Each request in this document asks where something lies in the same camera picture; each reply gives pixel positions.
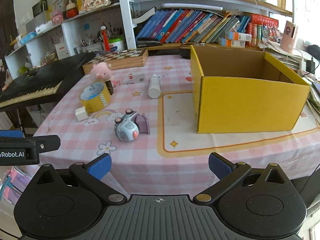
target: pink plush toy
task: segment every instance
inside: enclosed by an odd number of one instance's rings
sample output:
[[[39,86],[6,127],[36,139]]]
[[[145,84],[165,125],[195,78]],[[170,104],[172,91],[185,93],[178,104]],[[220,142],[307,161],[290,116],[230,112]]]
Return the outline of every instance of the pink plush toy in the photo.
[[[90,72],[93,80],[98,81],[114,81],[114,76],[111,73],[111,64],[105,62],[100,62],[98,64],[93,64],[93,68]]]

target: orange and white box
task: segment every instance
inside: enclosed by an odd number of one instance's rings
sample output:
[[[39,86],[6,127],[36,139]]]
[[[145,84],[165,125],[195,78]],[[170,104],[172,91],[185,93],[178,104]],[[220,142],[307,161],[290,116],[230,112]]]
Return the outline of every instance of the orange and white box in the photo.
[[[219,44],[221,46],[227,46],[227,47],[245,48],[245,41],[235,41],[235,40],[229,40],[225,38],[219,38]]]
[[[247,33],[226,32],[225,38],[228,40],[251,41],[252,35]]]

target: toy car wheel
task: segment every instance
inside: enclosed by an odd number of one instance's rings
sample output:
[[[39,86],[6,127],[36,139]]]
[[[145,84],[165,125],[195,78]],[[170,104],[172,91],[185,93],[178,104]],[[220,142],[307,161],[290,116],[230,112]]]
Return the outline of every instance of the toy car wheel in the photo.
[[[121,123],[122,122],[122,118],[121,117],[117,117],[116,119],[115,119],[115,123]]]
[[[132,114],[132,112],[133,112],[133,110],[132,110],[131,108],[128,108],[128,109],[125,111],[126,114]]]

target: gray ribbed plate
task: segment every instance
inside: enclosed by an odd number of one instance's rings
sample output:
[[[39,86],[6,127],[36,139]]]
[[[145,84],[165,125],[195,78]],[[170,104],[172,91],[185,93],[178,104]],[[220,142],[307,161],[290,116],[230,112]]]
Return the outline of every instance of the gray ribbed plate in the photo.
[[[187,196],[139,196],[111,206],[102,219],[70,240],[249,240],[227,228],[212,208]],[[299,240],[296,235],[284,238]]]

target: pink checkered tablecloth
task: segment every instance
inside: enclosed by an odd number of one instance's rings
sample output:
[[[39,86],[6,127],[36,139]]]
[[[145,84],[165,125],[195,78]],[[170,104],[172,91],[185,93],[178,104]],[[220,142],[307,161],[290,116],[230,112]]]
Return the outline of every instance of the pink checkered tablecloth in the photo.
[[[190,61],[178,55],[149,57],[144,67],[114,70],[113,75],[116,80],[121,80],[132,71],[144,73],[146,80],[153,74],[160,76],[164,93],[192,90]],[[102,181],[126,195],[194,196],[218,181],[208,167],[210,149],[205,154],[193,156],[180,154],[168,157],[158,153],[158,115],[162,113],[158,112],[159,100],[148,96],[147,82],[117,86],[116,93],[111,97],[112,102],[106,109],[92,114],[89,120],[78,122],[75,110],[82,106],[79,94],[90,82],[89,75],[84,76],[56,105],[36,132],[35,136],[57,134],[61,139],[58,151],[40,155],[40,165],[51,163],[56,169],[62,169],[79,161],[87,163],[108,152],[112,157],[112,168]],[[114,119],[127,108],[146,114],[150,135],[140,134],[132,142],[122,142],[116,137]],[[237,134],[220,135],[219,140],[221,136],[228,141]],[[279,163],[290,179],[310,175],[320,162],[320,129],[316,127],[312,132],[300,133],[300,136],[288,136],[289,139],[285,141],[262,139],[258,144],[241,144],[238,149],[217,147],[215,151],[234,163],[244,161],[254,168],[264,168],[271,162]],[[215,135],[208,138],[214,144]],[[39,165],[28,166],[28,173],[33,175],[38,168]]]

